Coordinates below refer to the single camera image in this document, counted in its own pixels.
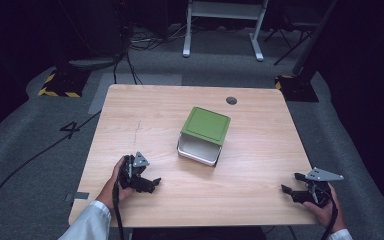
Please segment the white desk frame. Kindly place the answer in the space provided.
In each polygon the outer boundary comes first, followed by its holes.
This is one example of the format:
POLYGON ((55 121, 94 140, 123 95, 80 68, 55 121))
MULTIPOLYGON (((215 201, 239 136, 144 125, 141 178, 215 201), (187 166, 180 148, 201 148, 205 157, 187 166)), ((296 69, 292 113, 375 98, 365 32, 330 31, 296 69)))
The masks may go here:
POLYGON ((238 20, 253 20, 256 22, 254 32, 249 34, 254 55, 257 61, 264 60, 263 53, 258 43, 259 32, 267 10, 269 0, 262 0, 257 4, 205 2, 200 0, 189 0, 186 12, 186 35, 182 56, 188 58, 191 55, 192 18, 223 18, 238 20))

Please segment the person's right hand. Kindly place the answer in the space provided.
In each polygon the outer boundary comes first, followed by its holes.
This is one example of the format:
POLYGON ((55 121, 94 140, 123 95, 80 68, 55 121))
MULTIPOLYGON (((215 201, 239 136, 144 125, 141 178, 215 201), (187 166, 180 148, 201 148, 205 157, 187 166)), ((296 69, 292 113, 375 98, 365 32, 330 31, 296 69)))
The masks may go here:
POLYGON ((303 205, 307 208, 308 211, 315 215, 319 223, 325 228, 328 228, 333 216, 333 207, 336 207, 337 217, 334 225, 331 228, 331 233, 336 233, 345 229, 346 224, 343 218, 343 211, 337 193, 332 185, 329 185, 329 187, 331 189, 332 200, 325 207, 320 208, 311 202, 304 202, 303 205))

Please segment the person's left hand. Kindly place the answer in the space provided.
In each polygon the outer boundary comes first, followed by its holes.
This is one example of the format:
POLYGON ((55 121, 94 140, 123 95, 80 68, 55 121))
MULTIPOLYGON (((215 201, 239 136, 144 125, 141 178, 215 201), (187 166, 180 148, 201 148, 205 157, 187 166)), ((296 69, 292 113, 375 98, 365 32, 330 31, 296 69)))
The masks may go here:
MULTIPOLYGON (((121 157, 120 160, 114 166, 111 177, 107 180, 101 192, 96 198, 97 201, 103 203, 111 211, 114 210, 113 187, 118 178, 118 173, 123 162, 124 162, 124 158, 121 157)), ((132 193, 133 193, 133 190, 131 188, 121 189, 119 191, 119 200, 123 201, 124 199, 128 198, 132 193)))

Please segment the green square box lid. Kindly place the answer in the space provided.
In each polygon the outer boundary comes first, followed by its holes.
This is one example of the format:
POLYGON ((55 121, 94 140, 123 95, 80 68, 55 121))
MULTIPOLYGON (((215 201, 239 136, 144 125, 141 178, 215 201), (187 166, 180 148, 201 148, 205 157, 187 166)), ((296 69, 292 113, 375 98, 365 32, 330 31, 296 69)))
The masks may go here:
POLYGON ((222 146, 229 129, 231 118, 201 107, 193 107, 182 129, 198 139, 222 146))

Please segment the white square box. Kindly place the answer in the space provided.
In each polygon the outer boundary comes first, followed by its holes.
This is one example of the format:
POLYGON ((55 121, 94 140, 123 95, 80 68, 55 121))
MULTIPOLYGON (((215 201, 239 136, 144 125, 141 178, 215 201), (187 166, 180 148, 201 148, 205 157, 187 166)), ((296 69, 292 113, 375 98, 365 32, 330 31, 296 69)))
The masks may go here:
POLYGON ((180 134, 177 144, 179 155, 209 166, 217 163, 221 150, 220 145, 184 133, 180 134))

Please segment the black slanted pole stand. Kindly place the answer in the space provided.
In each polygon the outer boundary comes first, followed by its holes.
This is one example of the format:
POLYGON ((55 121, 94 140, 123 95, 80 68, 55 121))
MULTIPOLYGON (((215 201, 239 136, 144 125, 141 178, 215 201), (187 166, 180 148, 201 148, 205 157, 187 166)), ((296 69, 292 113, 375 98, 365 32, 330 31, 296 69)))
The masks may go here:
POLYGON ((315 66, 310 64, 311 54, 337 2, 338 0, 304 0, 302 4, 292 3, 282 7, 281 16, 286 29, 300 31, 301 38, 275 62, 275 65, 309 40, 292 70, 293 75, 281 75, 275 78, 275 86, 286 101, 318 102, 311 85, 315 74, 315 66))

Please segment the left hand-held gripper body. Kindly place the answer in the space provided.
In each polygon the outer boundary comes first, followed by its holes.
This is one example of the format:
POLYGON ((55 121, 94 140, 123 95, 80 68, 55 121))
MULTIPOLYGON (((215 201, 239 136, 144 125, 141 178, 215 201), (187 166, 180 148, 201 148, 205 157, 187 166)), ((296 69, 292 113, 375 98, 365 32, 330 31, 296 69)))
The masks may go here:
POLYGON ((120 186, 123 189, 132 188, 135 190, 136 186, 142 185, 140 182, 140 179, 143 178, 141 174, 149 165, 149 161, 140 152, 137 152, 135 156, 126 155, 118 174, 120 186))

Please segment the black tripod stand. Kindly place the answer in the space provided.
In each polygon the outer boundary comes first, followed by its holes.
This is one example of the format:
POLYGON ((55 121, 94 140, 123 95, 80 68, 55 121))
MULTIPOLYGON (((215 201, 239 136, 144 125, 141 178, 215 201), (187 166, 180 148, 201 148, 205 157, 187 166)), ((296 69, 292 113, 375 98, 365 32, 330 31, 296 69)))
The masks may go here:
POLYGON ((314 34, 318 24, 308 23, 304 21, 287 20, 282 27, 273 29, 269 35, 264 39, 265 42, 269 41, 275 34, 278 34, 286 43, 288 50, 279 57, 274 65, 278 65, 289 54, 296 50, 307 39, 311 38, 314 34))

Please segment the black stand with striped base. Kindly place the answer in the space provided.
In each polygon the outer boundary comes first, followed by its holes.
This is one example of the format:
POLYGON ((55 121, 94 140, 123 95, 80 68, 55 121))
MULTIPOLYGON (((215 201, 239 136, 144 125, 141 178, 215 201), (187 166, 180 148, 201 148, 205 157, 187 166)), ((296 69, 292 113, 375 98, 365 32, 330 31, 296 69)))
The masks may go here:
POLYGON ((67 69, 56 68, 49 74, 38 95, 79 98, 83 95, 90 74, 90 70, 73 66, 67 69))

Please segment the grey round stand base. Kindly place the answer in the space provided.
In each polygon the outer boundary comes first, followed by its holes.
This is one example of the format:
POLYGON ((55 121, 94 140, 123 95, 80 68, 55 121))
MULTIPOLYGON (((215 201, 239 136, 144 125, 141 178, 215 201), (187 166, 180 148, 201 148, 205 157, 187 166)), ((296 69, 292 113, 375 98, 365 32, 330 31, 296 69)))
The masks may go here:
POLYGON ((78 70, 82 71, 94 71, 103 68, 110 67, 116 62, 115 58, 91 58, 91 59, 80 59, 71 60, 70 64, 78 70))

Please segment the grey tape strip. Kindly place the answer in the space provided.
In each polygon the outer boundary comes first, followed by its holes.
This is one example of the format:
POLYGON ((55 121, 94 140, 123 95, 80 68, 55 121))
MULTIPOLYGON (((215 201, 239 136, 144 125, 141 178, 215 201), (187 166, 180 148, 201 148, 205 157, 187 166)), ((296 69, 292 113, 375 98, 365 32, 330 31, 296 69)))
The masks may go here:
POLYGON ((76 192, 76 193, 67 194, 64 200, 66 202, 73 202, 76 199, 87 200, 88 197, 89 197, 89 194, 87 192, 76 192))

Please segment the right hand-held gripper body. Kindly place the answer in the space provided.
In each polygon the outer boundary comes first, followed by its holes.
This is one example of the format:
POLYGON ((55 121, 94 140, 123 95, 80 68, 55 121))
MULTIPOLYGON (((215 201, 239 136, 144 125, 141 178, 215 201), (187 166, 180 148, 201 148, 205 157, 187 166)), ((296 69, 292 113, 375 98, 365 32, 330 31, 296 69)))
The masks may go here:
POLYGON ((343 175, 316 167, 304 175, 306 175, 306 178, 308 179, 308 181, 304 182, 306 190, 292 191, 292 200, 298 203, 311 202, 318 207, 326 206, 329 198, 332 196, 329 182, 341 181, 344 179, 343 175))

